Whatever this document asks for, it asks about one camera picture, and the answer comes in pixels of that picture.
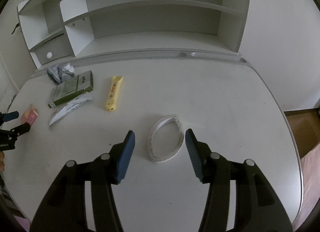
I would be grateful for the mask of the small pink box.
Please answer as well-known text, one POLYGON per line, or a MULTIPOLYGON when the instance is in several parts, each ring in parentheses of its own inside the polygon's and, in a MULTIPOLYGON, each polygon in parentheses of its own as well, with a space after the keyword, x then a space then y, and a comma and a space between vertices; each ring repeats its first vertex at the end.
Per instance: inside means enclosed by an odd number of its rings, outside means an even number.
POLYGON ((29 105, 29 107, 21 116, 21 124, 28 123, 30 126, 32 126, 38 115, 39 113, 37 112, 37 109, 33 106, 33 104, 29 105))

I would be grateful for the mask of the yellow candy bar wrapper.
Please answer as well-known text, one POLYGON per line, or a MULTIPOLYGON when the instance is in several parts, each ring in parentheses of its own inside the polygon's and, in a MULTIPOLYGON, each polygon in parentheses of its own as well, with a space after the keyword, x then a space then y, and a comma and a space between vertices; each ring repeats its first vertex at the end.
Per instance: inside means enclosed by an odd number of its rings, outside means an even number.
POLYGON ((111 78, 110 90, 107 96, 107 101, 105 103, 105 108, 109 112, 112 112, 117 108, 120 87, 123 79, 123 76, 114 76, 111 78))

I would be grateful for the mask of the white torn wrapper strip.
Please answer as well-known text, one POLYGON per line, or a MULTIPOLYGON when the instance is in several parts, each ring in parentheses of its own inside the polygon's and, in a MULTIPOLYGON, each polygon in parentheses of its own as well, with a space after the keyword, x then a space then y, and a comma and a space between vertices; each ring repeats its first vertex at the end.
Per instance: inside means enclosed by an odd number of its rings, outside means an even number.
POLYGON ((50 120, 49 120, 49 126, 56 123, 61 118, 64 118, 80 106, 82 106, 87 101, 92 101, 93 96, 89 92, 85 92, 75 98, 73 98, 71 101, 65 103, 65 105, 62 105, 58 107, 52 114, 50 120))

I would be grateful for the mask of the green cardboard box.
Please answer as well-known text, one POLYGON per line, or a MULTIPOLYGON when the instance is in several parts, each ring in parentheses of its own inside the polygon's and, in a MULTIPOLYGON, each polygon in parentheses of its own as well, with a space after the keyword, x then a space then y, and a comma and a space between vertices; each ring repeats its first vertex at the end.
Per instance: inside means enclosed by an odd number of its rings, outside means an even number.
POLYGON ((58 105, 69 102, 85 92, 93 91, 93 88, 93 72, 89 70, 81 73, 52 89, 48 101, 48 107, 54 108, 58 105))

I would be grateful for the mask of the crumpled grey white wrapper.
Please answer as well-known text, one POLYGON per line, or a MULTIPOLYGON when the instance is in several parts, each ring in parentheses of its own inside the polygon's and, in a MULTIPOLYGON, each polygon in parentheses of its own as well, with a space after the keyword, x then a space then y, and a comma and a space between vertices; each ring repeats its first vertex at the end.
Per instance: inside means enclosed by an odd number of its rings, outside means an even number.
POLYGON ((48 78, 56 85, 60 85, 75 76, 74 68, 69 63, 50 66, 46 72, 48 78))

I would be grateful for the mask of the white drawer knob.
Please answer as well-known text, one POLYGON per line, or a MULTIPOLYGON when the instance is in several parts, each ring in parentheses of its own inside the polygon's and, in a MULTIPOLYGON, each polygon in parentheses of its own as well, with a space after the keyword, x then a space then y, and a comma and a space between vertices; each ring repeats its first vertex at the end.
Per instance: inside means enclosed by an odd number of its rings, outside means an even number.
POLYGON ((46 57, 47 57, 48 59, 51 59, 52 56, 53 56, 53 53, 52 53, 52 52, 48 52, 47 55, 46 55, 46 57))

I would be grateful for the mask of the pink bed blanket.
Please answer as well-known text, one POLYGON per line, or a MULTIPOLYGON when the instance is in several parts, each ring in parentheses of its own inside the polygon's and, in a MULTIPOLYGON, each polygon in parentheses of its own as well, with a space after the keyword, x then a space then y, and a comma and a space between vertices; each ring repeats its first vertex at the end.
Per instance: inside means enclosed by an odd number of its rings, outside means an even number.
POLYGON ((301 160, 303 174, 303 203, 293 223, 293 231, 307 226, 310 215, 319 201, 319 143, 301 160))

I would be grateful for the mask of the white desk hutch shelf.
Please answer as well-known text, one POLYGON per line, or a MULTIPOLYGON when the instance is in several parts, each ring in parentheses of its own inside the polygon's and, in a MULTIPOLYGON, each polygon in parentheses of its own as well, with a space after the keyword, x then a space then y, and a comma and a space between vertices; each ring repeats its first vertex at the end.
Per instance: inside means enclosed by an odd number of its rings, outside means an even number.
POLYGON ((17 14, 28 51, 41 69, 152 50, 237 56, 249 1, 26 0, 17 14))

